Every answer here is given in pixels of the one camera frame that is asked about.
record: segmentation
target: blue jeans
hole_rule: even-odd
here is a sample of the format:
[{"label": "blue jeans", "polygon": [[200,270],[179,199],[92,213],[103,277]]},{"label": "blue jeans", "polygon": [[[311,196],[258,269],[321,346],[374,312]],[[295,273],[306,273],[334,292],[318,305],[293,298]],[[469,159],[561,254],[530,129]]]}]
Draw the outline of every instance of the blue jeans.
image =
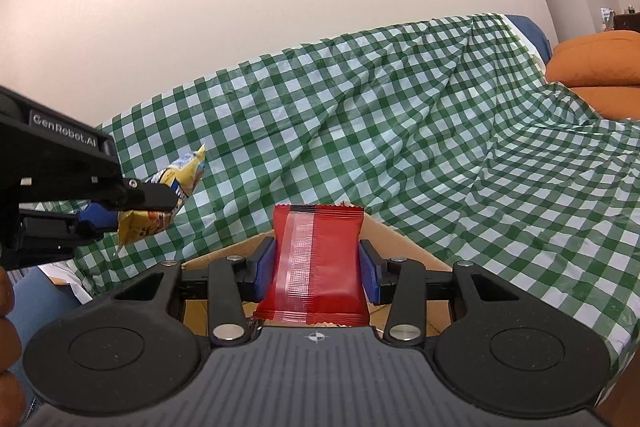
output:
[{"label": "blue jeans", "polygon": [[[80,306],[80,302],[68,286],[55,286],[37,267],[31,268],[27,275],[16,283],[14,292],[15,307],[7,318],[18,331],[23,350],[40,328]],[[14,363],[9,371],[20,381],[27,407],[30,408],[35,395],[24,375],[22,359]]]}]

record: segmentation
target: snack bag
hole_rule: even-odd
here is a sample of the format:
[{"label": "snack bag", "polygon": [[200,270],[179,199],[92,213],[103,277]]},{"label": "snack bag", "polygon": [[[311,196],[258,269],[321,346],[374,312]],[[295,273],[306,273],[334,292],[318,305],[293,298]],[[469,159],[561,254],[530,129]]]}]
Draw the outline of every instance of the snack bag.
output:
[{"label": "snack bag", "polygon": [[166,230],[184,202],[193,194],[193,189],[204,171],[204,145],[196,152],[178,158],[166,169],[148,179],[149,183],[169,185],[178,195],[178,203],[171,212],[149,210],[127,210],[118,213],[118,248]]},{"label": "snack bag", "polygon": [[254,318],[368,325],[358,257],[363,219],[358,206],[276,205],[273,280]]}]

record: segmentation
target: green checkered tablecloth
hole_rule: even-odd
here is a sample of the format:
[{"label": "green checkered tablecloth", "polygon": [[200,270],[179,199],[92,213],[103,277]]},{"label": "green checkered tablecloth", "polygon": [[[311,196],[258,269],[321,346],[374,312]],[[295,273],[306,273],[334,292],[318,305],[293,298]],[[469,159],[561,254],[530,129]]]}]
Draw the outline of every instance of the green checkered tablecloth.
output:
[{"label": "green checkered tablecloth", "polygon": [[119,253],[115,235],[79,249],[68,265],[93,295],[270,229],[275,203],[349,200],[446,263],[472,259],[593,328],[614,369],[635,345],[640,124],[602,120],[545,84],[501,16],[265,55],[102,130],[127,176],[201,144],[207,160],[166,232]]}]

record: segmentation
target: cardboard box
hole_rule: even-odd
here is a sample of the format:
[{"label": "cardboard box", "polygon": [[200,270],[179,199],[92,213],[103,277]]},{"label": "cardboard box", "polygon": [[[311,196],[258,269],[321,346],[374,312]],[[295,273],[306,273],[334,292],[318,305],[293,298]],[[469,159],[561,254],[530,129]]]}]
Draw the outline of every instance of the cardboard box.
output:
[{"label": "cardboard box", "polygon": [[[184,264],[184,269],[206,267],[214,259],[227,255],[247,257],[265,237],[273,237],[273,230],[250,237],[230,247],[216,250]],[[450,271],[450,267],[431,253],[418,247],[413,241],[365,214],[360,232],[361,239],[369,239],[382,257],[403,255],[424,264],[429,270]],[[188,301],[184,323],[198,335],[207,334],[207,301]],[[245,303],[244,311],[250,317],[256,304]],[[370,309],[371,325],[384,329],[389,306]],[[427,302],[428,335],[437,335],[450,324],[449,307],[446,301]],[[635,357],[607,398],[597,410],[612,427],[635,427],[640,425],[640,357]]]},{"label": "cardboard box", "polygon": [[[213,251],[209,254],[192,259],[184,263],[184,269],[200,269],[206,267],[214,259],[227,255],[241,255],[248,257],[265,237],[273,237],[273,230],[254,235],[240,243]],[[382,257],[394,257],[402,255],[409,259],[415,259],[424,264],[429,270],[450,271],[450,267],[438,260],[431,253],[418,247],[413,241],[399,234],[388,226],[376,221],[365,214],[360,230],[361,239],[369,239],[373,247]],[[255,304],[245,303],[244,312],[250,316],[255,309]],[[389,306],[370,307],[370,323],[381,330],[384,329],[386,318],[389,314]],[[449,326],[449,305],[446,301],[427,302],[428,335],[437,335]],[[184,324],[197,335],[206,335],[207,331],[207,301],[188,301],[184,314]]]}]

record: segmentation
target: red snack package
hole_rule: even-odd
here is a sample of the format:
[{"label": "red snack package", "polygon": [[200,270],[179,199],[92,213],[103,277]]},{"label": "red snack package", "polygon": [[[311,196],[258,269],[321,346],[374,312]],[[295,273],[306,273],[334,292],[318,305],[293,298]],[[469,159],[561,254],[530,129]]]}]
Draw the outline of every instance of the red snack package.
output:
[{"label": "red snack package", "polygon": [[369,310],[360,280],[357,206],[279,204],[273,211],[273,282],[254,312],[283,323],[366,326]]}]

